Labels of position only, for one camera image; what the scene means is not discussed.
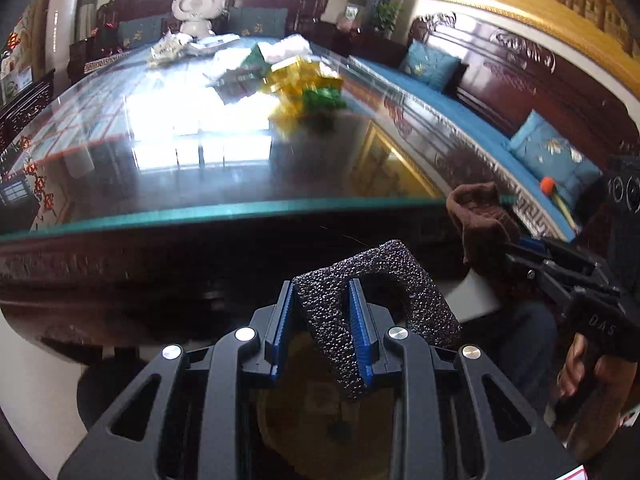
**green plant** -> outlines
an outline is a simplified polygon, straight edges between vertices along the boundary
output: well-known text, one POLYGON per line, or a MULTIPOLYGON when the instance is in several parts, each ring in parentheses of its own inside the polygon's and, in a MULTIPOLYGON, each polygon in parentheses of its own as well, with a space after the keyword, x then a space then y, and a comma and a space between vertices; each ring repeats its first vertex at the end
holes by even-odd
POLYGON ((396 30, 396 19, 402 12, 400 4, 392 4, 391 2, 380 2, 376 7, 373 16, 373 27, 379 30, 396 30))

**brown cloth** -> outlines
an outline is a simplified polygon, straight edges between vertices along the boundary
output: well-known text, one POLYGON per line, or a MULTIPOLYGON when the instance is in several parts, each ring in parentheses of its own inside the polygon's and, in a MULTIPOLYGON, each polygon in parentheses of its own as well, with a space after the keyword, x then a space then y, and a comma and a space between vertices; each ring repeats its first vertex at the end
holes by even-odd
POLYGON ((447 211, 462 233, 465 263, 472 267, 493 266, 498 246, 520 239, 518 225, 500 205, 495 182, 458 186, 447 198, 447 211))

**glass tabletop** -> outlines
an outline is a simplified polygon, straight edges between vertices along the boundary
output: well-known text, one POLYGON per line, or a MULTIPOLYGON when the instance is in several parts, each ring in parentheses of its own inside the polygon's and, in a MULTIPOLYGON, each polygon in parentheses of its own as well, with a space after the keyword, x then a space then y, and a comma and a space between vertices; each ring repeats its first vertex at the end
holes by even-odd
POLYGON ((156 69, 143 48, 62 94, 0 156, 2 239, 442 203, 492 180, 428 110, 319 47, 348 108, 283 131, 276 96, 210 85, 256 41, 156 69))

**triangular cutout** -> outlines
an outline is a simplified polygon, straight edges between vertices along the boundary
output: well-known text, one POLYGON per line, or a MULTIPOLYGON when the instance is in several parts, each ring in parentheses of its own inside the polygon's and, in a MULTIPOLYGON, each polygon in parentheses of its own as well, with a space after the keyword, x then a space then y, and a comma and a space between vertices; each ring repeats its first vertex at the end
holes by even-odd
POLYGON ((531 426, 491 377, 482 378, 482 386, 491 407, 495 429, 502 442, 527 436, 531 426))
POLYGON ((160 387, 160 379, 160 376, 156 374, 149 378, 113 424, 111 433, 136 442, 141 442, 144 439, 146 425, 149 422, 149 416, 151 416, 151 408, 160 387))

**glass table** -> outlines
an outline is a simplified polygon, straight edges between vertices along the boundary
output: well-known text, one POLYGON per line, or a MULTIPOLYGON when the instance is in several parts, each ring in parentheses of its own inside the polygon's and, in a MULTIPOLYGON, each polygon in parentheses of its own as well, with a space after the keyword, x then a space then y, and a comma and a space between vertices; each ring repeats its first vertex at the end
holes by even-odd
POLYGON ((252 42, 158 69, 133 51, 0 156, 0 305, 14 330, 50 346, 207 340, 275 301, 282 280, 390 238, 428 248, 431 272, 461 272, 444 209, 459 184, 496 180, 524 232, 557 234, 481 146, 356 60, 315 47, 348 108, 293 131, 269 119, 277 97, 212 88, 252 42))

